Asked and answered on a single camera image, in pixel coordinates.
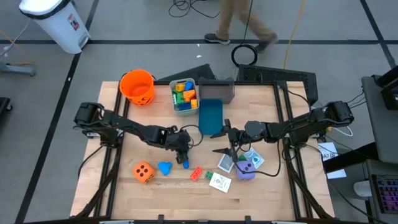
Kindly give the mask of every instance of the gray floor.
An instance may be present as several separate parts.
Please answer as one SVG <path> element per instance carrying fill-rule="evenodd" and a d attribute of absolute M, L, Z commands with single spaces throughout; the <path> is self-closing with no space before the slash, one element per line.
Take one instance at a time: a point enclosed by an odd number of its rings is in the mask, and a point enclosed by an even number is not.
<path fill-rule="evenodd" d="M 86 21 L 94 0 L 76 0 L 76 9 Z M 191 11 L 184 18 L 167 13 L 172 1 L 99 0 L 90 34 L 95 40 L 170 40 L 201 39 L 217 28 L 218 19 L 209 19 Z M 367 0 L 370 10 L 386 40 L 398 39 L 395 0 Z M 293 29 L 301 1 L 255 1 L 254 11 L 279 38 L 286 40 Z M 17 9 L 17 1 L 0 3 L 0 29 L 14 37 L 23 28 L 26 18 Z M 196 3 L 207 14 L 218 12 L 218 1 Z M 241 39 L 244 25 L 234 20 L 232 39 Z M 248 39 L 255 39 L 248 33 Z M 22 35 L 24 40 L 49 40 L 32 22 Z M 377 40 L 360 1 L 307 0 L 295 39 L 298 40 Z M 6 45 L 0 45 L 0 51 Z M 209 63 L 219 78 L 236 77 L 238 69 L 230 60 L 236 45 L 152 44 L 152 45 L 87 45 L 78 62 L 74 79 L 52 139 L 49 154 L 37 190 L 26 217 L 27 222 L 66 218 L 70 213 L 76 187 L 76 173 L 83 157 L 86 139 L 72 130 L 72 119 L 82 101 L 96 101 L 101 82 L 119 80 L 131 69 L 143 68 L 162 78 L 183 70 Z M 259 56 L 257 65 L 282 68 L 285 44 L 276 44 Z M 9 113 L 0 132 L 0 223 L 12 223 L 21 205 L 32 171 L 49 128 L 62 86 L 69 71 L 72 55 L 57 45 L 24 44 L 37 65 L 36 77 L 0 74 L 0 96 L 12 98 L 14 110 Z M 398 46 L 389 45 L 398 59 Z M 250 52 L 240 50 L 241 63 L 251 61 Z M 13 48 L 2 62 L 25 62 Z M 364 45 L 292 45 L 287 68 L 317 74 L 319 102 L 350 100 L 361 92 L 363 76 L 383 74 L 390 69 L 379 44 Z M 350 147 L 373 141 L 366 105 L 353 109 L 353 138 L 330 133 Z M 351 187 L 363 176 L 362 167 L 347 170 L 348 177 L 334 180 L 337 186 Z M 352 192 L 345 192 L 354 197 Z M 331 191 L 336 216 L 343 220 L 366 221 L 337 194 Z M 364 203 L 351 199 L 365 209 Z"/>

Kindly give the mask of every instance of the person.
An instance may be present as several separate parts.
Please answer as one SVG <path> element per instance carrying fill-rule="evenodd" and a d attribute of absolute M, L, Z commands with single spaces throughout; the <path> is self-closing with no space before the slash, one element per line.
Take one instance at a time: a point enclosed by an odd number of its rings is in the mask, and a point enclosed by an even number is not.
<path fill-rule="evenodd" d="M 268 29 L 253 12 L 250 13 L 249 17 L 250 0 L 220 0 L 220 24 L 218 30 L 215 33 L 206 34 L 206 41 L 223 45 L 230 43 L 228 31 L 234 14 L 234 8 L 238 12 L 239 20 L 245 25 L 249 18 L 248 26 L 260 40 L 256 46 L 257 52 L 263 53 L 267 46 L 277 42 L 277 34 Z"/>

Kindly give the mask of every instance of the red block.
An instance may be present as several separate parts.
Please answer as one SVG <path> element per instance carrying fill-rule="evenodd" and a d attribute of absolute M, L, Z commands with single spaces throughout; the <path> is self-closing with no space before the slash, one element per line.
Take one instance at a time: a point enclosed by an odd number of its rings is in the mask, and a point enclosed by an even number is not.
<path fill-rule="evenodd" d="M 198 178 L 200 177 L 200 174 L 203 172 L 203 169 L 202 168 L 200 168 L 200 167 L 197 167 L 194 171 L 193 171 L 193 173 L 191 174 L 191 180 L 193 180 L 193 181 L 197 181 L 198 180 Z"/>

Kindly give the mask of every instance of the wooden table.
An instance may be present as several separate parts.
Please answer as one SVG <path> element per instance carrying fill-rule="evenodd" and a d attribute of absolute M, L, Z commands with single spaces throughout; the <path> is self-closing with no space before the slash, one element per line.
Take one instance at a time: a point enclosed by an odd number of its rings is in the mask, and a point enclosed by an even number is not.
<path fill-rule="evenodd" d="M 106 109 L 113 110 L 117 93 L 117 82 L 104 82 L 98 102 Z M 305 96 L 302 82 L 288 82 L 289 90 Z M 128 118 L 141 124 L 159 126 L 198 124 L 198 116 L 177 117 L 173 111 L 171 91 L 168 85 L 155 86 L 156 97 L 147 106 L 130 104 Z M 224 105 L 224 118 L 229 118 L 232 127 L 244 129 L 249 120 L 278 122 L 273 87 L 271 86 L 235 86 L 235 97 L 231 104 Z M 282 107 L 283 93 L 280 91 Z M 303 99 L 291 95 L 290 100 L 294 116 L 308 113 L 308 105 Z M 196 140 L 199 132 L 187 129 Z M 315 140 L 308 144 L 318 147 Z M 89 139 L 85 156 L 90 155 L 99 146 L 99 139 Z M 210 139 L 205 136 L 203 142 L 191 149 L 190 168 L 184 169 L 175 161 L 175 152 L 148 146 L 138 137 L 126 134 L 119 168 L 119 177 L 114 198 L 112 219 L 156 220 L 164 214 L 166 220 L 242 220 L 250 215 L 252 220 L 294 220 L 294 211 L 289 188 L 286 164 L 277 177 L 256 174 L 256 178 L 240 181 L 235 177 L 234 169 L 230 174 L 217 168 L 221 154 L 213 149 L 229 147 L 227 137 Z M 273 174 L 277 171 L 277 145 L 257 142 L 252 147 L 265 159 L 259 170 Z M 90 159 L 81 171 L 73 201 L 71 215 L 80 212 L 98 188 L 105 150 Z M 309 147 L 301 150 L 308 189 L 319 204 L 330 215 L 334 215 L 330 194 L 323 171 L 319 152 Z M 139 161 L 147 161 L 157 170 L 156 177 L 148 184 L 140 184 L 132 175 L 132 168 Z M 160 161 L 173 162 L 172 171 L 164 176 L 157 168 Z M 204 172 L 197 182 L 189 176 L 196 167 Z M 205 171 L 217 172 L 232 179 L 228 193 L 209 186 L 204 178 Z M 297 187 L 301 214 L 304 217 L 302 194 Z M 108 193 L 104 194 L 101 214 L 106 209 Z"/>

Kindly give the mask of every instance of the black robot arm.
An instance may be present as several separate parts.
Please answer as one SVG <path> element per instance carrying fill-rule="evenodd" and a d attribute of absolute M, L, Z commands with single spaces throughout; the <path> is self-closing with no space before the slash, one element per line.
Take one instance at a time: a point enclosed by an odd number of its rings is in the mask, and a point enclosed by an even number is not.
<path fill-rule="evenodd" d="M 263 140 L 268 143 L 275 143 L 288 134 L 290 145 L 301 147 L 311 135 L 322 133 L 327 127 L 348 126 L 353 121 L 354 116 L 348 104 L 336 101 L 283 123 L 248 121 L 244 126 L 244 130 L 232 128 L 229 120 L 225 119 L 225 126 L 221 132 L 211 138 L 228 135 L 231 146 L 236 147 Z M 230 150 L 230 153 L 226 153 L 225 149 L 216 150 L 215 152 L 229 154 L 229 156 L 234 154 L 233 150 Z"/>
<path fill-rule="evenodd" d="M 98 133 L 101 145 L 115 147 L 119 136 L 127 132 L 138 136 L 150 146 L 176 151 L 179 164 L 188 161 L 189 142 L 191 138 L 186 130 L 178 130 L 176 126 L 169 128 L 156 125 L 142 125 L 123 118 L 113 111 L 105 110 L 99 103 L 82 103 L 77 111 L 74 122 L 82 129 L 84 135 Z"/>

